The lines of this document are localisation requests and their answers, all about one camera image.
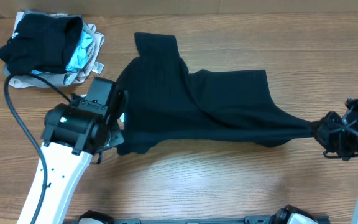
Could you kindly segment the black t-shirt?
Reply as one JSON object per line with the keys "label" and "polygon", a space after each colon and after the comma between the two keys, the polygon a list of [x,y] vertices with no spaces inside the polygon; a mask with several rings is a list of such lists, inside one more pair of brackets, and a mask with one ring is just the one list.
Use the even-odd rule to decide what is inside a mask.
{"label": "black t-shirt", "polygon": [[265,70],[190,73],[174,36],[134,37],[139,54],[117,79],[129,95],[120,155],[174,139],[276,147],[311,136],[306,120],[273,102]]}

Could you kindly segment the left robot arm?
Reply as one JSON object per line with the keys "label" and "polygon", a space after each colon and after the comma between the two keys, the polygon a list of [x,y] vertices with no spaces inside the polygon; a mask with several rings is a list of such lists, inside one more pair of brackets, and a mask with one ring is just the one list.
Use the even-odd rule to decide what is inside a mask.
{"label": "left robot arm", "polygon": [[74,95],[46,114],[43,143],[36,147],[40,160],[19,223],[63,223],[94,155],[124,142],[117,121],[127,99],[115,83],[95,84],[85,97]]}

